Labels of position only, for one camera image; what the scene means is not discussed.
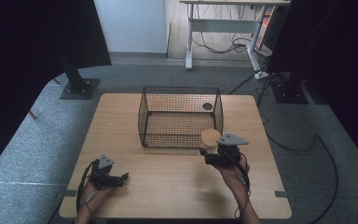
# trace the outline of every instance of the power strip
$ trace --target power strip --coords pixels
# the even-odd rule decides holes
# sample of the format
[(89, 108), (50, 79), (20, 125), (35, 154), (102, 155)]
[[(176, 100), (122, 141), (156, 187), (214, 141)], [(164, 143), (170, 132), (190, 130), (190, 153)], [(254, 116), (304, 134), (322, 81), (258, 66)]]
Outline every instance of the power strip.
[(264, 78), (264, 77), (268, 77), (269, 76), (269, 74), (268, 73), (266, 73), (266, 72), (258, 72), (258, 73), (256, 73), (255, 74), (255, 79), (261, 79), (261, 78)]

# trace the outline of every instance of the metal frame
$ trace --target metal frame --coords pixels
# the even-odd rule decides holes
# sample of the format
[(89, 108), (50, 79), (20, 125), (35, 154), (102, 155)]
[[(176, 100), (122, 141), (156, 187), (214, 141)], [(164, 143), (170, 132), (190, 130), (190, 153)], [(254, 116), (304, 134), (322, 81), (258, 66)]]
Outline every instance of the metal frame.
[(266, 14), (267, 6), (262, 6), (257, 21), (232, 21), (232, 20), (202, 20), (194, 19), (194, 4), (190, 4), (190, 15), (188, 18), (188, 37), (186, 50), (186, 70), (192, 69), (192, 43), (193, 32), (214, 32), (214, 33), (240, 33), (240, 34), (254, 34), (252, 43), (246, 50), (251, 60), (255, 72), (260, 71), (260, 65), (254, 55), (255, 43), (260, 34), (263, 19)]

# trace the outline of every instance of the white wall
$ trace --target white wall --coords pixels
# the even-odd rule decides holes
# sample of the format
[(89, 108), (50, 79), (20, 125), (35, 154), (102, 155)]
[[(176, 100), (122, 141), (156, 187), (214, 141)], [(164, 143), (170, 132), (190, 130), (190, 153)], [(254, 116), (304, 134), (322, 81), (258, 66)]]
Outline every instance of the white wall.
[(164, 0), (94, 0), (110, 52), (167, 51)]

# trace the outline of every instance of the wooden table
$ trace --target wooden table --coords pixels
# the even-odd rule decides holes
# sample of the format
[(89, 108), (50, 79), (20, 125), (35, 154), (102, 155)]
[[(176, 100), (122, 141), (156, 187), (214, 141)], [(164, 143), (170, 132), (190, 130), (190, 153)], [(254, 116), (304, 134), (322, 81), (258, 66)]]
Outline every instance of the wooden table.
[[(267, 6), (290, 6), (290, 0), (179, 0), (180, 3), (190, 5), (188, 15), (188, 33), (187, 33), (187, 50), (186, 50), (186, 70), (192, 69), (192, 43), (193, 32), (214, 32), (214, 33), (238, 33), (253, 34), (252, 42), (247, 53), (251, 60), (255, 73), (262, 68), (254, 55), (255, 43), (260, 34), (263, 25), (264, 16)], [(239, 21), (239, 20), (212, 20), (212, 19), (194, 19), (194, 4), (203, 5), (249, 5), (262, 6), (257, 20)]]
[[(143, 148), (138, 134), (141, 94), (104, 94), (98, 104), (68, 190), (77, 190), (90, 162), (105, 154), (111, 175), (130, 173), (124, 187), (105, 200), (96, 217), (234, 218), (237, 204), (221, 175), (196, 149)], [(289, 218), (284, 191), (255, 99), (222, 95), (224, 133), (245, 138), (240, 146), (251, 166), (251, 201), (261, 218)], [(64, 197), (62, 217), (76, 216), (76, 197)]]

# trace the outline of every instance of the light stand base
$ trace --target light stand base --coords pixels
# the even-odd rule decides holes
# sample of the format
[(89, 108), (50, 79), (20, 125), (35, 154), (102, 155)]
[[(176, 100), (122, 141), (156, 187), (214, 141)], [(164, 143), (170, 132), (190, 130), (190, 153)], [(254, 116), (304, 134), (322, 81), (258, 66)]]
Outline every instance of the light stand base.
[(71, 83), (68, 83), (63, 89), (60, 99), (70, 100), (89, 100), (92, 97), (95, 89), (100, 82), (98, 78), (82, 78), (83, 84), (81, 90), (75, 90), (72, 88)]
[(304, 92), (299, 89), (296, 94), (288, 94), (285, 91), (284, 84), (280, 82), (270, 82), (269, 85), (274, 92), (275, 100), (279, 104), (297, 104), (297, 105), (307, 105), (308, 100), (304, 95)]

